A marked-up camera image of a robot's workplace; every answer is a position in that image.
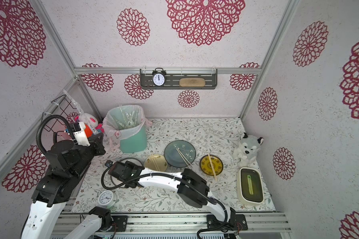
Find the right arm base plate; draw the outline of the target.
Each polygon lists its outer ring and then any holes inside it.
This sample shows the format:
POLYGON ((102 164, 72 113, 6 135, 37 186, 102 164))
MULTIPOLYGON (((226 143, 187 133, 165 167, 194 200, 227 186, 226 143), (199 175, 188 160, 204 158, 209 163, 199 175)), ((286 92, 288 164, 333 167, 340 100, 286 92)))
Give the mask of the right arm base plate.
MULTIPOLYGON (((216 228, 221 225, 222 222, 218 221, 212 214, 206 216, 206 225, 208 229, 216 228)), ((220 227, 218 231, 247 231, 248 225, 246 217, 244 215, 235 215, 232 219, 229 219, 224 226, 220 227)))

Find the disposable chopsticks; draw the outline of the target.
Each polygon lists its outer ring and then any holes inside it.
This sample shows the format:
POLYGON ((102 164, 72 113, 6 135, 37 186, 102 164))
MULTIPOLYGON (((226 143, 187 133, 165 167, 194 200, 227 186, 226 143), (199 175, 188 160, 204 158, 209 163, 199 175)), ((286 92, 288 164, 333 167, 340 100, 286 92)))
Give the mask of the disposable chopsticks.
POLYGON ((151 155, 151 159, 152 159, 152 162, 154 163, 155 167, 156 167, 156 171, 160 171, 160 168, 155 160, 155 156, 152 154, 151 155))
POLYGON ((188 167, 193 168, 195 160, 195 149, 182 149, 175 147, 174 149, 174 165, 175 167, 188 167))
POLYGON ((213 176, 214 176, 214 179, 215 181, 218 181, 217 180, 217 176, 216 176, 216 173, 215 173, 215 170, 214 170, 214 166, 213 166, 213 163, 212 163, 212 160, 211 160, 211 157, 210 157, 210 154, 208 153, 208 159, 209 159, 209 163, 210 163, 210 167, 212 169, 212 173, 213 173, 213 176))

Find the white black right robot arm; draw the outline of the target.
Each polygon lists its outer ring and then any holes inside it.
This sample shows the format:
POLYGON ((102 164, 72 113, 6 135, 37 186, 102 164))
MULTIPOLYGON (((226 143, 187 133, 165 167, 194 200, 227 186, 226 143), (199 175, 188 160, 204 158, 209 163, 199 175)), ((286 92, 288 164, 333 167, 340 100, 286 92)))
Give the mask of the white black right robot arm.
POLYGON ((234 229, 236 211, 219 201, 210 190, 207 181, 188 168, 183 172, 167 173, 154 171, 131 161, 118 161, 109 164, 102 173, 101 185, 106 190, 115 190, 123 186, 157 187, 177 193, 186 204, 207 210, 217 220, 214 227, 197 231, 196 236, 199 239, 201 233, 227 232, 234 229))

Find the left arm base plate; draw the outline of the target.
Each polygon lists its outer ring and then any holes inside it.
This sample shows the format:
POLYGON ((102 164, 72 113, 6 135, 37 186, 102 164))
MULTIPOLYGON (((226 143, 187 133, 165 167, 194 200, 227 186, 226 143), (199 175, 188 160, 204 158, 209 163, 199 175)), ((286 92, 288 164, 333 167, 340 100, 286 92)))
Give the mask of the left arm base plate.
POLYGON ((110 226, 104 226, 103 228, 97 230, 97 233, 121 233, 126 231, 126 227, 128 224, 128 216, 111 216, 111 224, 110 226))

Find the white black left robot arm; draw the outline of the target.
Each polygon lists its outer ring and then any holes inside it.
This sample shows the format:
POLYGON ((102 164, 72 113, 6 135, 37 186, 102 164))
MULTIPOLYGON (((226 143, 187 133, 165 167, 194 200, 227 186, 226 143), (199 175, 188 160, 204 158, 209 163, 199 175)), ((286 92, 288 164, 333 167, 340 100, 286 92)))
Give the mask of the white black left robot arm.
POLYGON ((61 115, 46 117, 36 133, 36 144, 49 162, 45 176, 37 184, 32 195, 31 210, 24 224, 23 239, 48 239, 74 189, 89 169, 92 159, 106 153, 103 134, 87 136, 85 123, 69 123, 61 115), (46 150, 42 144, 45 126, 53 119, 61 120, 70 139, 57 141, 46 150))

